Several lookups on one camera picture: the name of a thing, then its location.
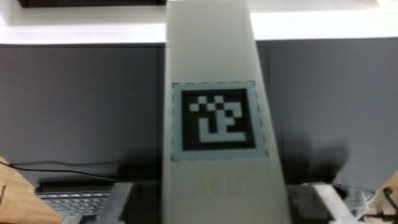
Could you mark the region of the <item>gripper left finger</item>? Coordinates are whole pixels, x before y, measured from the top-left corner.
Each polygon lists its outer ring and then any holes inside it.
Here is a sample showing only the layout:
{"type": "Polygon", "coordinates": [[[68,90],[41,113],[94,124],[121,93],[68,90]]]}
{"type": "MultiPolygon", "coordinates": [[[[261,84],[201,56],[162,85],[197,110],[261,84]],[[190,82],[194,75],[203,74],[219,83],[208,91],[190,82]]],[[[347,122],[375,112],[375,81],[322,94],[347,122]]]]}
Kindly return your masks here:
{"type": "Polygon", "coordinates": [[[158,182],[119,182],[114,184],[100,214],[68,216],[61,224],[160,224],[158,182]]]}

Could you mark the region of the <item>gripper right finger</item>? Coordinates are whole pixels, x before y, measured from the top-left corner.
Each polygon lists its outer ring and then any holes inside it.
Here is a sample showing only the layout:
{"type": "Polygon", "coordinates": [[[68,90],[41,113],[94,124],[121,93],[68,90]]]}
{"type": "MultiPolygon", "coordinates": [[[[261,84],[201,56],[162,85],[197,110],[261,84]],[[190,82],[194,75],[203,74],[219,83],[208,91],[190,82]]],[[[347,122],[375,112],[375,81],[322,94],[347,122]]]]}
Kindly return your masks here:
{"type": "Polygon", "coordinates": [[[288,185],[286,190],[293,224],[359,224],[331,184],[288,185]]]}

